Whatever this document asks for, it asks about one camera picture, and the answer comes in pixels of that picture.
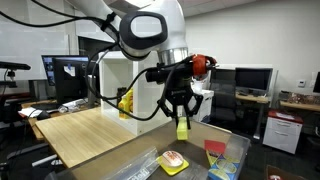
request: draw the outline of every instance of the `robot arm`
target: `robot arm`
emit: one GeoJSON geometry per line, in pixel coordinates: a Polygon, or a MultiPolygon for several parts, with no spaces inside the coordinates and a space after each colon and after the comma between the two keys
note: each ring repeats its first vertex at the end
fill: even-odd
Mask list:
{"type": "MultiPolygon", "coordinates": [[[[103,0],[66,1],[90,17],[107,19],[113,13],[103,0]]],[[[115,16],[110,25],[119,32],[119,43],[128,59],[142,60],[151,51],[157,51],[160,63],[170,65],[188,56],[185,22],[177,0],[157,0],[146,8],[126,14],[122,20],[115,16]]],[[[104,31],[117,40],[110,26],[104,31]]]]}

